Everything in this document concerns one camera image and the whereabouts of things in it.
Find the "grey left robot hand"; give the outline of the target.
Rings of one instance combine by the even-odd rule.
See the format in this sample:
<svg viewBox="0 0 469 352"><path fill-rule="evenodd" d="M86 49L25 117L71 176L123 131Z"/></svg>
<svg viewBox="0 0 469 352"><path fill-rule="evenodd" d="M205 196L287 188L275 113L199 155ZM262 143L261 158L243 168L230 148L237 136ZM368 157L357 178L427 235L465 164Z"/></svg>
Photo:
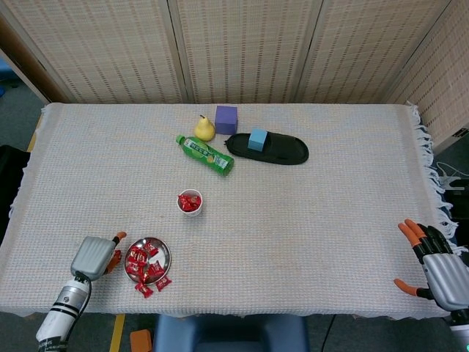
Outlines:
<svg viewBox="0 0 469 352"><path fill-rule="evenodd" d="M116 247L126 236L126 232L118 232L112 240L85 237L70 266L71 274L84 275L93 282L111 273L122 259L122 253Z"/></svg>

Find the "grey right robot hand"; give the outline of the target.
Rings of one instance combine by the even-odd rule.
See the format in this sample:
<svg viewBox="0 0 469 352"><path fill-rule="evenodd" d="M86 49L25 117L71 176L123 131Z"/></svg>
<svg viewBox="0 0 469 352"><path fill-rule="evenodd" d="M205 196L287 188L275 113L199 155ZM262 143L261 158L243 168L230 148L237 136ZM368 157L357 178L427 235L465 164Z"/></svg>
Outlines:
<svg viewBox="0 0 469 352"><path fill-rule="evenodd" d="M433 300L443 310L456 312L468 308L468 267L451 249L443 234L433 226L405 219L398 224L415 253L427 287L413 287L395 278L394 284L404 293Z"/></svg>

